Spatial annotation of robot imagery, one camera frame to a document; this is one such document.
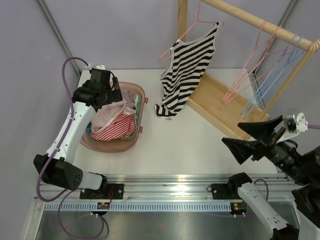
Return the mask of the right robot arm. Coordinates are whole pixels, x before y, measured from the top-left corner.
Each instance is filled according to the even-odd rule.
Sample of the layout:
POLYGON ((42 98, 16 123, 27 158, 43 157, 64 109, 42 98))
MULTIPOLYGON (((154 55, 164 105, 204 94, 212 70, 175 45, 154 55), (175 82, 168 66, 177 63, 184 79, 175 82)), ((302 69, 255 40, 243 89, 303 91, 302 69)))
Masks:
POLYGON ((276 212, 244 172, 228 178, 227 193, 240 198, 254 212, 271 240, 318 240, 320 238, 320 149, 300 154, 292 138, 308 130, 303 113, 281 115, 263 122, 240 122, 241 130, 252 141, 222 138, 239 164, 246 160, 268 159, 288 178, 278 189, 294 201, 299 227, 294 227, 276 212))

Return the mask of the red striped tank top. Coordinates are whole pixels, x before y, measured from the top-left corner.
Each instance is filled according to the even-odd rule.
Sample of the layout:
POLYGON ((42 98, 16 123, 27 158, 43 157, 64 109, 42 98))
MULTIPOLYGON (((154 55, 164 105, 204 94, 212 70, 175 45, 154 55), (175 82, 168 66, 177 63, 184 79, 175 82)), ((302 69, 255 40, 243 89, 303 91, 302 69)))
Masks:
POLYGON ((102 106, 91 119, 90 136, 98 141, 128 138, 136 130, 136 110, 123 100, 102 106))

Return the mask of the mauve tank top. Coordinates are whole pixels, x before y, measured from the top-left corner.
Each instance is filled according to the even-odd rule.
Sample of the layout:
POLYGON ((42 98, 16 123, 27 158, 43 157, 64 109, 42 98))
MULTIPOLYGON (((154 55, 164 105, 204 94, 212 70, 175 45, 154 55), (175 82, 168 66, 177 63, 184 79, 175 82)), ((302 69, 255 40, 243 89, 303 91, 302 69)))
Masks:
POLYGON ((127 107, 130 109, 135 109, 134 96, 131 95, 127 89, 121 90, 121 95, 122 95, 122 99, 127 102, 127 107))

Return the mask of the black white striped tank top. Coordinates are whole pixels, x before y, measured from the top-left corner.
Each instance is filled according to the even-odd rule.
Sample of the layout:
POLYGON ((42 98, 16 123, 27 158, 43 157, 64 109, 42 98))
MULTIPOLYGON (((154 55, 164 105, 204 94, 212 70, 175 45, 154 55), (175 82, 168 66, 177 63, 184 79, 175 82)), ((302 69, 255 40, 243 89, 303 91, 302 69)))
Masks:
POLYGON ((204 36, 189 42, 178 39, 169 49, 168 67, 160 75, 163 98, 154 105, 159 118, 172 119, 185 106, 216 51, 215 39, 223 23, 213 24, 204 36))

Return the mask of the pink hanger of red top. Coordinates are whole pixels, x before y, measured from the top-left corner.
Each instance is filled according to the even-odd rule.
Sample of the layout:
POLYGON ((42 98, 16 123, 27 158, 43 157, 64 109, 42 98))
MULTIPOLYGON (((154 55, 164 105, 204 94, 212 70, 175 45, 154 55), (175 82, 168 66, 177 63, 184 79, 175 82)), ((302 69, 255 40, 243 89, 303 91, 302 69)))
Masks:
POLYGON ((260 40, 260 35, 261 35, 262 31, 263 31, 263 28, 264 28, 264 26, 265 26, 265 24, 267 22, 268 22, 268 20, 265 20, 263 22, 263 24, 262 24, 262 26, 261 26, 261 28, 259 30, 259 33, 257 35, 257 39, 255 41, 255 46, 254 46, 254 49, 253 49, 252 53, 250 54, 249 58, 247 59, 246 63, 242 67, 242 69, 239 71, 237 77, 233 81, 232 86, 229 88, 229 90, 227 91, 227 93, 223 97, 222 102, 221 102, 223 105, 230 101, 231 95, 235 92, 237 87, 239 87, 242 84, 241 81, 246 75, 246 66, 248 65, 249 61, 251 60, 251 58, 253 57, 255 52, 264 44, 264 42, 259 44, 259 40, 260 40))

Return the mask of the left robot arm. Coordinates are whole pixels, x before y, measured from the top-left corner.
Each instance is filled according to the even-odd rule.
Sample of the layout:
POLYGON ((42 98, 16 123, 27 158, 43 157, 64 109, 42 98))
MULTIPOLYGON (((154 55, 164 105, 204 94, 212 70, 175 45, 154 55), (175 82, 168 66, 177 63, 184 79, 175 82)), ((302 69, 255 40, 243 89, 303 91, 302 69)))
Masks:
POLYGON ((76 150, 96 112, 103 106, 122 100, 117 77, 96 65, 90 78, 77 88, 71 98, 68 114, 54 143, 44 155, 36 155, 33 164, 39 173, 38 183, 44 182, 67 190, 86 189, 92 197, 103 199, 108 194, 107 177, 76 167, 76 150))

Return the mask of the green striped tank top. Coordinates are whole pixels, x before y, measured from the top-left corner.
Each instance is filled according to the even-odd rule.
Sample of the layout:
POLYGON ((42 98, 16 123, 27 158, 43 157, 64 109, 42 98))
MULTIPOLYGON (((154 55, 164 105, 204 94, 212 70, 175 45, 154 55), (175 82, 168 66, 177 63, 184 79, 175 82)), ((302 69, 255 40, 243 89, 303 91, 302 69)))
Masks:
POLYGON ((134 126, 135 126, 135 130, 130 135, 128 135, 127 137, 122 136, 120 138, 121 140, 131 140, 136 135, 136 130, 138 128, 139 117, 140 117, 141 106, 142 106, 142 98, 138 94, 136 94, 133 97, 133 100, 134 100, 134 107, 135 107, 135 111, 136 111, 136 114, 135 114, 135 116, 133 118, 133 123, 134 123, 134 126))

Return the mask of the pink hanger of black top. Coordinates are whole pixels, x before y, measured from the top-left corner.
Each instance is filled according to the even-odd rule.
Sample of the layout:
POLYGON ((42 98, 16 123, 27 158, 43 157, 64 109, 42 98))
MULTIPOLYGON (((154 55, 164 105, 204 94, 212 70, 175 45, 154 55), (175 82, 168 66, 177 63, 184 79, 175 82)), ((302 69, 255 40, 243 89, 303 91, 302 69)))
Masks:
POLYGON ((177 34, 178 39, 186 42, 188 32, 197 24, 197 23, 205 23, 205 24, 213 24, 216 25, 215 21, 206 21, 201 20, 201 4, 203 0, 198 1, 197 7, 197 16, 195 22, 188 28, 188 1, 187 0, 179 0, 178 1, 178 21, 177 21, 177 34))

